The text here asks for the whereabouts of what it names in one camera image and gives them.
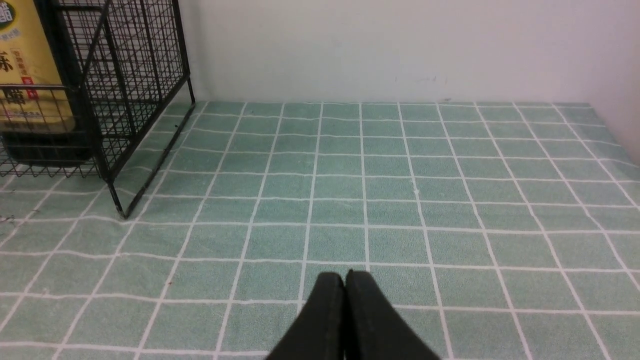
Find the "white grid line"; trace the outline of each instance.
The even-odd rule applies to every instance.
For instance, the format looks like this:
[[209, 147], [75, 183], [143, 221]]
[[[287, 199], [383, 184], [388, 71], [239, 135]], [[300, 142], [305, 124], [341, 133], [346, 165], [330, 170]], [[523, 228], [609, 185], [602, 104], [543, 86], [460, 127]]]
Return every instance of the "white grid line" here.
[[[62, 180], [64, 179], [61, 178], [60, 180], [58, 180], [51, 188], [55, 188], [56, 186], [58, 186]], [[38, 209], [42, 203], [48, 198], [48, 194], [45, 195], [45, 197], [38, 203], [38, 205], [36, 206], [36, 209]], [[84, 211], [81, 213], [81, 215], [86, 214], [89, 209], [91, 209], [91, 207], [93, 206], [93, 203], [98, 199], [98, 195], [94, 196], [93, 199], [89, 202], [89, 205], [86, 206], [86, 208], [84, 209]], [[31, 287], [36, 283], [36, 281], [38, 280], [38, 277], [40, 276], [40, 274], [42, 274], [42, 272], [44, 271], [44, 268], [47, 266], [47, 264], [49, 263], [49, 260], [53, 257], [53, 254], [56, 250], [58, 250], [62, 244], [65, 242], [65, 240], [67, 239], [67, 237], [73, 232], [73, 230], [76, 228], [77, 223], [79, 222], [79, 220], [76, 220], [70, 227], [69, 230], [67, 231], [67, 233], [62, 237], [62, 239], [58, 242], [58, 244], [56, 245], [56, 247], [53, 249], [52, 252], [50, 252], [47, 257], [44, 259], [44, 261], [42, 262], [42, 264], [40, 264], [40, 267], [38, 268], [38, 271], [36, 272], [36, 274], [31, 278], [31, 280], [27, 283], [27, 286], [25, 286], [24, 290], [22, 291], [23, 293], [28, 293], [29, 290], [31, 289]], [[11, 237], [13, 237], [13, 235], [15, 235], [15, 233], [18, 231], [18, 228], [20, 228], [20, 226], [23, 223], [19, 223], [15, 229], [13, 230], [13, 232], [7, 236], [7, 238], [2, 242], [2, 244], [0, 244], [0, 248], [7, 242], [9, 241], [9, 239]], [[9, 310], [9, 313], [4, 317], [4, 320], [2, 321], [2, 323], [0, 323], [0, 332], [4, 329], [4, 327], [6, 326], [6, 324], [9, 322], [9, 320], [11, 320], [11, 318], [13, 317], [13, 315], [15, 314], [16, 310], [18, 310], [18, 307], [20, 306], [20, 304], [22, 303], [22, 300], [24, 300], [24, 296], [21, 295], [18, 300], [13, 304], [11, 310]]]
[[[172, 170], [172, 169], [167, 169], [167, 170], [161, 170], [158, 173], [160, 174], [161, 172], [169, 172], [169, 173], [175, 173], [175, 174], [199, 174], [199, 175], [215, 175], [215, 172], [204, 172], [204, 171], [183, 171], [183, 170]], [[270, 173], [264, 173], [264, 172], [220, 172], [219, 174], [224, 174], [224, 175], [243, 175], [243, 176], [250, 176], [250, 175], [258, 175], [258, 176], [263, 176], [265, 174], [267, 175], [290, 175], [290, 176], [312, 176], [312, 174], [303, 174], [303, 173], [297, 173], [297, 172], [270, 172]], [[316, 174], [316, 177], [326, 177], [326, 176], [330, 176], [330, 177], [337, 177], [337, 176], [341, 176], [341, 177], [357, 177], [357, 178], [361, 178], [362, 175], [353, 175], [353, 174]], [[366, 179], [410, 179], [411, 176], [395, 176], [395, 175], [364, 175], [364, 177]], [[460, 176], [420, 176], [420, 175], [416, 175], [415, 176], [416, 179], [444, 179], [444, 180], [460, 180], [462, 179]], [[501, 178], [501, 177], [466, 177], [465, 179], [467, 180], [491, 180], [491, 181], [511, 181], [511, 178]], [[520, 177], [517, 178], [517, 180], [520, 181], [544, 181], [544, 182], [551, 182], [551, 183], [564, 183], [564, 181], [562, 179], [535, 179], [535, 178], [530, 178], [530, 177]], [[614, 183], [621, 183], [621, 184], [640, 184], [640, 181], [637, 180], [617, 180], [617, 181], [613, 181], [613, 180], [582, 180], [582, 179], [569, 179], [570, 182], [572, 183], [596, 183], [596, 184], [614, 184]], [[4, 193], [45, 193], [48, 192], [48, 190], [11, 190], [11, 191], [3, 191]], [[91, 195], [95, 192], [58, 192], [58, 191], [52, 191], [52, 194], [62, 194], [62, 195]]]
[[[71, 222], [76, 218], [61, 218], [61, 219], [50, 219], [50, 220], [30, 220], [29, 222]], [[131, 224], [132, 221], [120, 222], [114, 218], [108, 217], [100, 217], [97, 215], [85, 216], [80, 218], [83, 219], [94, 219], [94, 220], [103, 220], [108, 222], [114, 222], [119, 225], [128, 225]], [[145, 225], [190, 225], [190, 222], [149, 222], [149, 221], [139, 221], [137, 224], [145, 224]], [[196, 222], [196, 225], [241, 225], [248, 226], [246, 222]], [[304, 222], [263, 222], [263, 223], [254, 223], [253, 226], [304, 226], [306, 223]], [[340, 223], [313, 223], [312, 226], [323, 226], [323, 227], [350, 227], [353, 229], [364, 229], [364, 225], [359, 224], [340, 224]], [[402, 229], [402, 230], [421, 230], [421, 226], [414, 225], [378, 225], [378, 224], [369, 224], [366, 228], [368, 229]], [[506, 229], [485, 229], [482, 230], [480, 228], [465, 228], [465, 227], [438, 227], [438, 226], [427, 226], [427, 230], [430, 231], [452, 231], [459, 233], [482, 233], [487, 232], [488, 234], [542, 234], [543, 231], [537, 230], [506, 230]], [[548, 230], [544, 233], [547, 234], [628, 234], [628, 235], [639, 235], [640, 231], [635, 230]]]
[[[397, 107], [398, 107], [398, 113], [400, 114], [400, 127], [402, 130], [402, 134], [403, 136], [406, 136], [402, 111], [400, 109], [400, 103], [397, 104]], [[406, 137], [404, 137], [404, 151], [406, 153], [406, 160], [409, 165], [409, 173], [411, 174], [413, 194], [415, 196], [414, 201], [416, 202], [416, 206], [418, 208], [418, 214], [420, 215], [420, 224], [422, 225], [422, 236], [424, 237], [424, 245], [425, 245], [425, 250], [427, 252], [427, 260], [429, 261], [429, 265], [430, 265], [429, 272], [431, 272], [431, 282], [433, 283], [433, 290], [436, 295], [436, 303], [438, 304], [438, 309], [440, 314], [440, 325], [442, 326], [445, 347], [447, 348], [447, 355], [452, 359], [454, 358], [454, 355], [453, 355], [453, 346], [451, 345], [451, 336], [449, 335], [449, 327], [447, 326], [447, 320], [445, 318], [445, 313], [442, 306], [442, 295], [440, 294], [438, 278], [436, 276], [435, 268], [433, 266], [435, 262], [433, 261], [433, 255], [431, 253], [431, 244], [429, 243], [429, 234], [428, 234], [429, 231], [427, 230], [427, 223], [424, 219], [424, 214], [422, 213], [422, 203], [420, 202], [420, 193], [418, 191], [418, 186], [415, 180], [415, 173], [413, 172], [413, 164], [411, 162], [411, 157], [409, 156], [409, 144], [407, 142]]]
[[[389, 120], [390, 122], [398, 122], [398, 120]], [[202, 130], [199, 129], [199, 131], [207, 131], [210, 133], [223, 133], [223, 134], [230, 134], [230, 131], [217, 131], [217, 130]], [[274, 134], [261, 134], [261, 133], [240, 133], [240, 135], [253, 135], [253, 136], [269, 136], [269, 137], [273, 137]], [[315, 135], [306, 135], [306, 134], [281, 134], [281, 136], [299, 136], [299, 137], [303, 137], [303, 138], [312, 138], [315, 137]], [[320, 137], [326, 137], [326, 138], [360, 138], [358, 135], [320, 135]], [[365, 135], [363, 136], [365, 139], [402, 139], [402, 137], [400, 136], [387, 136], [387, 135]], [[451, 140], [489, 140], [488, 137], [486, 136], [451, 136], [449, 137]], [[447, 139], [444, 136], [407, 136], [407, 139], [427, 139], [427, 140], [445, 140]], [[533, 141], [534, 138], [513, 138], [513, 137], [498, 137], [495, 138], [496, 140], [517, 140], [517, 141]], [[544, 142], [595, 142], [595, 143], [604, 143], [607, 145], [611, 145], [611, 146], [616, 146], [616, 147], [622, 147], [619, 144], [616, 143], [612, 143], [612, 142], [606, 142], [603, 140], [584, 140], [584, 139], [580, 139], [580, 138], [575, 138], [575, 139], [565, 139], [565, 138], [540, 138], [540, 141], [544, 141]], [[192, 150], [192, 151], [209, 151], [209, 152], [221, 152], [220, 150], [212, 150], [212, 149], [200, 149], [197, 147], [188, 147], [188, 146], [183, 146], [180, 147], [181, 149], [187, 149], [187, 150]], [[138, 148], [138, 150], [142, 150], [142, 151], [162, 151], [163, 149], [156, 149], [154, 147], [140, 147]], [[256, 154], [267, 154], [266, 152], [260, 152], [260, 151], [232, 151], [230, 153], [256, 153]], [[304, 151], [292, 151], [292, 152], [299, 152], [299, 153], [307, 153], [307, 154], [312, 154], [312, 152], [304, 152]], [[274, 154], [280, 154], [280, 153], [286, 153], [286, 151], [284, 152], [274, 152]], [[619, 159], [603, 159], [603, 160], [617, 160], [620, 162], [623, 162]], [[627, 163], [629, 165], [633, 165], [633, 166], [637, 166], [635, 164], [632, 163]]]
[[358, 121], [360, 122], [360, 171], [362, 172], [362, 218], [364, 221], [364, 258], [365, 270], [371, 271], [371, 252], [369, 249], [369, 210], [367, 208], [367, 181], [364, 165], [364, 122], [362, 120], [362, 103], [358, 103]]
[[316, 139], [316, 155], [314, 156], [314, 172], [311, 176], [311, 191], [309, 193], [309, 207], [307, 209], [307, 226], [305, 228], [305, 247], [302, 253], [302, 265], [300, 270], [300, 285], [298, 286], [298, 314], [302, 310], [303, 296], [305, 292], [305, 277], [307, 275], [307, 258], [309, 254], [309, 238], [311, 233], [311, 215], [314, 209], [314, 196], [316, 194], [316, 174], [318, 169], [318, 153], [320, 152], [320, 131], [322, 128], [322, 115], [324, 104], [320, 104], [320, 119], [318, 120], [318, 130]]
[[[47, 254], [67, 254], [75, 255], [86, 259], [110, 259], [113, 255], [79, 255], [77, 252], [69, 252], [66, 250], [59, 250], [55, 252], [43, 252], [43, 253], [23, 253], [21, 256], [45, 256]], [[119, 258], [126, 256], [139, 256], [141, 258], [159, 259], [167, 261], [175, 261], [177, 258], [173, 256], [146, 254], [143, 252], [121, 252], [118, 254]], [[201, 262], [221, 262], [221, 263], [237, 263], [239, 259], [236, 258], [181, 258], [180, 262], [185, 263], [201, 263]], [[291, 259], [244, 259], [245, 263], [274, 263], [274, 264], [302, 264], [302, 260]], [[313, 265], [346, 265], [346, 266], [364, 266], [365, 261], [327, 261], [327, 260], [307, 260], [307, 264]], [[444, 269], [460, 269], [460, 270], [516, 270], [526, 272], [592, 272], [592, 273], [626, 273], [625, 269], [606, 269], [606, 268], [545, 268], [545, 267], [531, 267], [531, 266], [493, 266], [493, 265], [452, 265], [452, 264], [429, 264], [429, 263], [381, 263], [378, 261], [370, 261], [372, 266], [394, 266], [394, 267], [406, 267], [406, 268], [444, 268]], [[640, 274], [640, 269], [629, 270], [632, 273]], [[0, 296], [13, 296], [23, 293], [14, 292], [0, 292]]]
[[[269, 158], [267, 159], [267, 165], [266, 165], [266, 169], [265, 169], [265, 173], [269, 172], [269, 166], [271, 165], [271, 158], [273, 157], [273, 150], [276, 147], [276, 142], [278, 140], [278, 132], [280, 131], [280, 125], [282, 124], [282, 115], [284, 114], [284, 104], [282, 104], [282, 107], [280, 108], [280, 118], [278, 119], [278, 125], [276, 127], [276, 135], [273, 137], [273, 143], [271, 144], [271, 153], [269, 154]], [[267, 180], [267, 175], [262, 176], [262, 181], [260, 183], [260, 190], [258, 191], [258, 198], [255, 201], [255, 205], [253, 207], [253, 213], [251, 214], [251, 218], [249, 219], [249, 226], [247, 227], [247, 231], [246, 231], [246, 237], [244, 239], [244, 245], [243, 245], [243, 249], [242, 249], [242, 253], [240, 255], [240, 260], [238, 262], [238, 267], [236, 270], [236, 276], [234, 277], [234, 282], [231, 285], [231, 292], [229, 295], [229, 301], [233, 301], [234, 297], [236, 296], [236, 290], [238, 287], [238, 282], [240, 280], [240, 275], [241, 275], [241, 271], [242, 271], [242, 266], [243, 266], [243, 262], [244, 262], [244, 258], [246, 257], [246, 251], [247, 248], [249, 247], [249, 239], [251, 238], [251, 231], [253, 229], [253, 220], [255, 219], [255, 215], [258, 212], [258, 206], [260, 205], [260, 197], [262, 196], [262, 192], [264, 191], [264, 183]], [[220, 326], [220, 331], [218, 333], [218, 341], [216, 342], [216, 351], [219, 352], [221, 350], [222, 347], [222, 341], [224, 340], [225, 337], [225, 331], [227, 330], [227, 322], [229, 319], [229, 315], [231, 313], [231, 307], [232, 304], [229, 303], [227, 305], [227, 308], [225, 310], [225, 315], [222, 319], [222, 325]], [[218, 360], [218, 355], [214, 355], [213, 356], [213, 360]]]
[[[438, 115], [440, 116], [440, 120], [443, 120], [442, 118], [442, 113], [440, 112], [440, 107], [436, 106], [436, 109], [438, 110]], [[451, 153], [453, 154], [453, 156], [456, 156], [456, 151], [453, 147], [453, 143], [451, 142], [451, 139], [447, 140], [449, 142], [449, 147], [451, 148]], [[469, 198], [469, 201], [471, 201], [471, 206], [473, 207], [473, 211], [474, 214], [476, 216], [476, 219], [478, 221], [478, 224], [480, 225], [480, 228], [483, 230], [482, 231], [482, 235], [484, 238], [484, 242], [486, 244], [487, 250], [489, 252], [489, 256], [491, 257], [491, 261], [493, 263], [493, 265], [497, 268], [498, 267], [498, 261], [495, 259], [495, 254], [493, 253], [493, 249], [491, 246], [491, 242], [489, 241], [489, 236], [487, 235], [486, 232], [486, 227], [484, 226], [484, 222], [482, 220], [482, 218], [480, 217], [480, 214], [478, 213], [477, 207], [476, 205], [473, 203], [474, 198], [473, 196], [471, 196], [471, 191], [469, 190], [469, 186], [467, 184], [467, 180], [465, 179], [465, 175], [462, 171], [462, 167], [460, 166], [460, 163], [458, 162], [457, 158], [454, 158], [454, 161], [456, 162], [456, 167], [458, 168], [458, 173], [460, 173], [460, 177], [462, 177], [462, 183], [464, 184], [465, 187], [465, 191], [467, 193], [467, 197]], [[520, 341], [522, 342], [522, 347], [523, 350], [527, 356], [528, 360], [532, 360], [533, 359], [533, 355], [531, 355], [531, 351], [529, 350], [529, 344], [527, 342], [527, 338], [524, 336], [524, 331], [522, 330], [522, 326], [520, 325], [520, 321], [518, 319], [518, 315], [515, 313], [514, 311], [514, 306], [513, 306], [513, 302], [511, 301], [511, 297], [509, 296], [509, 291], [507, 289], [506, 283], [504, 282], [504, 278], [502, 277], [502, 272], [499, 269], [496, 269], [496, 275], [498, 277], [498, 281], [500, 282], [500, 287], [502, 288], [502, 292], [504, 294], [504, 298], [507, 302], [507, 306], [509, 307], [509, 310], [511, 310], [511, 316], [513, 317], [513, 322], [516, 326], [516, 330], [518, 332], [518, 336], [520, 337]]]
[[[195, 116], [195, 118], [193, 119], [193, 122], [191, 123], [191, 126], [189, 127], [189, 129], [191, 129], [193, 127], [193, 124], [195, 124], [195, 122], [198, 120], [198, 117], [201, 114], [202, 114], [202, 112]], [[171, 168], [171, 166], [173, 165], [173, 161], [176, 158], [177, 153], [178, 153], [177, 151], [175, 151], [173, 153], [173, 157], [169, 161], [169, 164], [167, 164], [167, 168]], [[148, 197], [146, 203], [144, 203], [144, 205], [143, 205], [140, 213], [138, 214], [138, 216], [136, 216], [136, 218], [132, 222], [129, 222], [130, 223], [129, 229], [127, 230], [127, 232], [124, 234], [124, 236], [120, 240], [120, 243], [118, 244], [118, 247], [116, 248], [114, 254], [112, 255], [111, 260], [109, 260], [109, 263], [107, 264], [107, 267], [104, 269], [104, 271], [102, 273], [102, 276], [98, 280], [98, 283], [93, 288], [93, 291], [91, 292], [91, 295], [86, 299], [84, 304], [80, 307], [80, 310], [77, 312], [76, 316], [74, 317], [74, 319], [72, 320], [71, 324], [69, 325], [69, 328], [67, 329], [67, 332], [65, 333], [64, 338], [62, 339], [61, 343], [59, 344], [58, 349], [56, 350], [55, 354], [51, 357], [52, 360], [57, 360], [58, 356], [60, 356], [60, 353], [62, 352], [63, 347], [68, 343], [69, 339], [71, 338], [71, 335], [73, 334], [74, 330], [76, 329], [78, 321], [80, 321], [80, 318], [84, 314], [84, 311], [87, 309], [87, 307], [91, 303], [92, 299], [98, 293], [98, 290], [100, 289], [100, 287], [102, 286], [102, 283], [104, 282], [104, 280], [106, 279], [107, 275], [109, 274], [109, 271], [111, 270], [111, 267], [115, 263], [115, 260], [118, 257], [118, 254], [122, 250], [122, 247], [124, 246], [124, 244], [127, 241], [129, 235], [133, 231], [135, 225], [140, 221], [140, 219], [142, 218], [142, 215], [146, 212], [149, 204], [151, 203], [151, 201], [154, 198], [154, 195], [160, 189], [160, 186], [164, 182], [164, 179], [166, 179], [166, 175], [167, 174], [168, 174], [167, 172], [163, 172], [160, 180], [156, 184], [156, 187], [154, 188], [154, 190], [151, 193], [151, 195]]]
[[[482, 117], [482, 113], [480, 112], [480, 110], [476, 108], [476, 111]], [[529, 126], [529, 124], [525, 120], [524, 116], [522, 116], [522, 118], [523, 118], [527, 128], [529, 129], [529, 131], [531, 131], [531, 133], [533, 133], [533, 131], [531, 130], [531, 127]], [[489, 129], [489, 126], [487, 126], [486, 124], [484, 126], [487, 129], [487, 131], [489, 132], [489, 134], [491, 134], [491, 130]], [[495, 139], [493, 139], [493, 143], [496, 146], [496, 149], [498, 150], [498, 153], [501, 155], [502, 151], [500, 149], [498, 149], [497, 144], [495, 143]], [[544, 149], [544, 147], [542, 147], [542, 144], [540, 143], [540, 141], [538, 141], [538, 145], [542, 148], [542, 151], [545, 152], [545, 154], [548, 155], [547, 150]], [[509, 172], [509, 175], [513, 179], [513, 182], [514, 182], [515, 186], [517, 187], [518, 192], [520, 193], [520, 196], [522, 197], [522, 199], [526, 203], [528, 201], [527, 197], [525, 196], [524, 192], [522, 191], [522, 189], [520, 187], [520, 184], [518, 184], [518, 181], [515, 179], [515, 177], [513, 175], [513, 172], [511, 171], [511, 168], [509, 167], [508, 162], [506, 160], [502, 160], [502, 162], [503, 162], [504, 166], [506, 167], [507, 171]], [[563, 178], [564, 176], [563, 176], [562, 172], [558, 169], [556, 164], [553, 161], [551, 161], [551, 164], [554, 166], [554, 168], [555, 168], [556, 172], [558, 173], [558, 175], [560, 175]], [[583, 314], [585, 320], [587, 321], [587, 324], [589, 325], [589, 328], [591, 329], [591, 332], [593, 333], [593, 336], [595, 337], [596, 341], [598, 342], [598, 346], [600, 347], [600, 350], [602, 351], [602, 354], [604, 355], [606, 360], [611, 360], [611, 357], [609, 356], [609, 352], [607, 351], [607, 347], [604, 345], [604, 342], [602, 341], [602, 338], [600, 337], [598, 331], [596, 330], [595, 326], [593, 325], [593, 322], [591, 322], [591, 318], [585, 312], [586, 309], [585, 309], [584, 304], [582, 303], [580, 297], [578, 296], [577, 291], [575, 290], [575, 288], [574, 288], [571, 280], [567, 276], [566, 272], [563, 271], [563, 266], [560, 263], [560, 259], [558, 258], [558, 255], [557, 255], [556, 250], [555, 250], [555, 248], [553, 246], [553, 243], [551, 242], [551, 239], [549, 238], [548, 234], [545, 232], [544, 225], [542, 224], [542, 222], [540, 221], [538, 216], [535, 214], [535, 212], [533, 211], [533, 207], [530, 204], [527, 204], [527, 208], [529, 210], [529, 213], [531, 214], [531, 216], [535, 220], [536, 224], [540, 228], [540, 230], [543, 231], [543, 236], [545, 238], [545, 241], [547, 242], [547, 245], [549, 246], [549, 250], [551, 251], [551, 255], [553, 256], [554, 261], [556, 262], [556, 266], [559, 269], [561, 269], [560, 274], [563, 276], [564, 281], [566, 282], [567, 286], [569, 287], [569, 290], [571, 291], [574, 300], [578, 304], [578, 307], [580, 308], [581, 313]]]
[[[164, 198], [164, 199], [202, 199], [202, 196], [197, 195], [164, 195], [164, 194], [156, 194], [155, 198]], [[256, 197], [252, 196], [206, 196], [205, 199], [222, 199], [222, 200], [256, 200]], [[348, 197], [279, 197], [279, 196], [270, 196], [270, 197], [262, 197], [262, 200], [286, 200], [286, 201], [342, 201], [342, 202], [363, 202], [361, 198], [348, 198]], [[410, 199], [367, 199], [366, 202], [413, 202]], [[471, 204], [470, 201], [462, 201], [462, 200], [420, 200], [420, 202], [424, 203], [433, 203], [433, 204]], [[524, 206], [524, 202], [509, 202], [509, 201], [475, 201], [474, 204], [478, 205], [511, 205], [511, 206]], [[612, 209], [636, 209], [633, 205], [608, 205], [608, 204], [563, 204], [561, 202], [530, 202], [533, 206], [559, 206], [564, 208], [612, 208]], [[48, 220], [56, 221], [59, 219], [37, 219], [37, 222], [45, 222]]]
[[[203, 115], [214, 115], [214, 116], [229, 116], [229, 115], [219, 115], [219, 114], [203, 114]], [[171, 117], [179, 117], [179, 115], [165, 115], [165, 116], [171, 116]], [[277, 120], [278, 117], [277, 116], [269, 116], [269, 115], [242, 115], [242, 118], [245, 119], [274, 119]], [[345, 118], [341, 118], [341, 117], [324, 117], [327, 120], [340, 120], [340, 121], [358, 121], [358, 119], [345, 119]], [[314, 117], [314, 118], [306, 118], [306, 117], [283, 117], [282, 120], [302, 120], [302, 121], [316, 121], [318, 120], [319, 117]], [[398, 121], [398, 119], [363, 119], [363, 121]], [[439, 120], [405, 120], [406, 122], [422, 122], [422, 123], [440, 123]], [[446, 123], [449, 122], [453, 122], [453, 123], [482, 123], [481, 120], [446, 120]], [[496, 124], [521, 124], [522, 121], [517, 121], [517, 120], [487, 120], [486, 122], [489, 123], [496, 123]], [[533, 122], [535, 124], [548, 124], [548, 125], [561, 125], [562, 122], [556, 122], [556, 121], [535, 121]], [[591, 127], [606, 127], [606, 125], [603, 124], [581, 124], [579, 122], [570, 122], [569, 124], [571, 125], [580, 125], [580, 126], [591, 126]], [[209, 130], [209, 129], [203, 129], [201, 127], [197, 127], [195, 126], [193, 129], [195, 130], [204, 130], [204, 131], [215, 131], [215, 132], [223, 132], [220, 130]], [[173, 134], [173, 131], [165, 131], [165, 130], [151, 130], [151, 132], [156, 133], [156, 134]], [[298, 133], [282, 133], [281, 135], [298, 135]]]
[[[243, 112], [244, 112], [245, 108], [246, 108], [246, 103], [243, 106]], [[231, 148], [231, 143], [233, 142], [233, 139], [236, 136], [235, 130], [240, 125], [240, 121], [241, 120], [242, 120], [242, 117], [239, 117], [237, 122], [236, 122], [236, 126], [234, 128], [234, 132], [231, 134], [231, 136], [227, 140], [227, 146], [225, 147], [225, 150], [229, 150]], [[160, 298], [159, 298], [159, 300], [158, 300], [158, 302], [157, 302], [157, 304], [156, 304], [156, 306], [154, 308], [153, 313], [151, 314], [151, 318], [149, 318], [149, 321], [147, 322], [147, 326], [145, 327], [145, 332], [143, 333], [142, 338], [140, 339], [140, 343], [138, 344], [138, 349], [137, 349], [136, 354], [134, 356], [134, 360], [138, 360], [140, 358], [140, 354], [142, 352], [142, 349], [145, 347], [145, 344], [147, 343], [147, 339], [149, 337], [149, 334], [151, 333], [151, 329], [153, 328], [153, 325], [154, 325], [154, 322], [155, 322], [156, 317], [158, 315], [158, 312], [160, 312], [160, 307], [162, 306], [164, 298], [166, 297], [166, 294], [169, 291], [169, 286], [172, 283], [173, 276], [175, 275], [175, 272], [178, 269], [178, 265], [180, 263], [180, 260], [182, 259], [182, 255], [184, 254], [184, 251], [187, 249], [187, 245], [189, 243], [189, 239], [191, 237], [191, 233], [193, 231], [195, 223], [198, 220], [198, 217], [200, 216], [200, 213], [202, 212], [202, 208], [204, 208], [204, 204], [207, 201], [207, 197], [209, 196], [209, 194], [211, 193], [211, 190], [213, 189], [213, 185], [216, 182], [216, 179], [218, 178], [218, 172], [220, 171], [220, 168], [222, 167], [222, 164], [223, 164], [223, 162], [225, 160], [226, 155], [227, 155], [226, 152], [224, 152], [222, 154], [222, 157], [220, 158], [220, 162], [218, 162], [218, 169], [216, 171], [216, 175], [213, 176], [213, 178], [209, 182], [209, 185], [207, 187], [207, 191], [205, 192], [204, 196], [201, 197], [202, 200], [200, 201], [200, 204], [198, 206], [198, 209], [196, 210], [196, 213], [193, 215], [193, 219], [191, 221], [191, 224], [189, 225], [189, 229], [187, 230], [187, 234], [184, 237], [184, 241], [182, 242], [182, 246], [180, 247], [180, 251], [178, 252], [178, 256], [175, 258], [175, 260], [173, 262], [173, 265], [171, 267], [171, 270], [169, 271], [169, 275], [167, 276], [167, 278], [166, 278], [166, 280], [164, 282], [164, 286], [163, 286], [162, 292], [160, 293]]]

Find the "white wall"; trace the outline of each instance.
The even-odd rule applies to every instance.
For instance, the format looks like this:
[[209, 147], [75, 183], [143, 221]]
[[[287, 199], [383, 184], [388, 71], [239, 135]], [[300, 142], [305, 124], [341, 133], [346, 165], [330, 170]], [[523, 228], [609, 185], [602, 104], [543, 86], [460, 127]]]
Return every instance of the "white wall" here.
[[640, 1], [615, 1], [618, 6], [603, 1], [599, 15], [607, 21], [591, 30], [600, 51], [588, 100], [640, 164]]
[[[640, 109], [631, 104], [640, 101], [639, 87], [630, 72], [640, 67], [632, 53], [639, 0], [181, 6], [201, 99], [592, 101], [629, 146], [625, 130], [638, 124]], [[619, 88], [618, 80], [628, 86]]]

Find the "yellow bottle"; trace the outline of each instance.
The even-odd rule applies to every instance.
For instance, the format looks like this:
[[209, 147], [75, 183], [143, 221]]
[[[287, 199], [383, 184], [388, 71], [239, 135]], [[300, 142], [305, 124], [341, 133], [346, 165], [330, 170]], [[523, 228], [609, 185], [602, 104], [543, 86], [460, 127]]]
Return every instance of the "yellow bottle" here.
[[[61, 85], [33, 0], [0, 0], [0, 85]], [[0, 131], [61, 134], [76, 123], [62, 90], [0, 91]]]

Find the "wire mesh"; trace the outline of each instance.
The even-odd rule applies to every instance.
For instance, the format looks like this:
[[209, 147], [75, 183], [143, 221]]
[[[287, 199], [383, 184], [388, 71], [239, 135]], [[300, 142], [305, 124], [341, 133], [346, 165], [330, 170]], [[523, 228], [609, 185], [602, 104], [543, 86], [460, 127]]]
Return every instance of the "wire mesh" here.
[[0, 176], [112, 179], [189, 76], [177, 0], [38, 1], [54, 10], [40, 17], [66, 73], [60, 85], [0, 84]]

